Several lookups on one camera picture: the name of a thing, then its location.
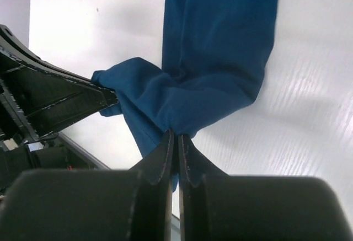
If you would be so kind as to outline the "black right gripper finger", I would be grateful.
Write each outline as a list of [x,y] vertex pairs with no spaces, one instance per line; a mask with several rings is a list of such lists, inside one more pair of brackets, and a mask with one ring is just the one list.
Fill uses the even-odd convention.
[[352,240],[320,178],[228,175],[186,135],[178,155],[182,240]]

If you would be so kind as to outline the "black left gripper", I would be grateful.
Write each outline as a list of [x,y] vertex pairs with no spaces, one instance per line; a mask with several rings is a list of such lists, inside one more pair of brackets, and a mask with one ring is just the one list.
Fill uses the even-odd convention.
[[6,54],[1,87],[1,240],[170,239],[172,131],[131,169],[96,170],[61,131],[116,105],[112,90]]

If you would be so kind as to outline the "blue cartoon print t-shirt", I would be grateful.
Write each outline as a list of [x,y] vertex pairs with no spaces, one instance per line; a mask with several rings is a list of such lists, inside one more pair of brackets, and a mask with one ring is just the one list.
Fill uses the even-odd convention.
[[165,0],[162,65],[135,57],[95,71],[115,91],[101,111],[123,115],[142,156],[164,133],[194,137],[251,105],[274,45],[278,0]]

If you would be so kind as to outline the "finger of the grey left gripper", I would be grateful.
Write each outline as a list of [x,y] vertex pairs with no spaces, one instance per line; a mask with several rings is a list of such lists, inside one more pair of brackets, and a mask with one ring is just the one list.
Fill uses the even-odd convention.
[[5,39],[5,41],[7,43],[9,43],[12,46],[12,48],[16,49],[17,51],[22,53],[24,56],[30,58],[31,60],[33,60],[33,61],[35,61],[35,62],[37,62],[47,68],[53,69],[57,72],[62,72],[62,73],[65,73],[69,76],[73,76],[73,77],[77,77],[81,80],[89,81],[88,78],[84,78],[80,75],[74,74],[74,73],[67,71],[67,70],[64,70],[64,69],[61,69],[59,67],[56,67],[56,66],[42,60],[39,56],[37,56],[36,54],[31,52],[22,42],[20,42],[17,39],[17,37],[13,35],[13,33],[10,31],[10,29],[3,24],[1,24],[1,37],[3,39]]

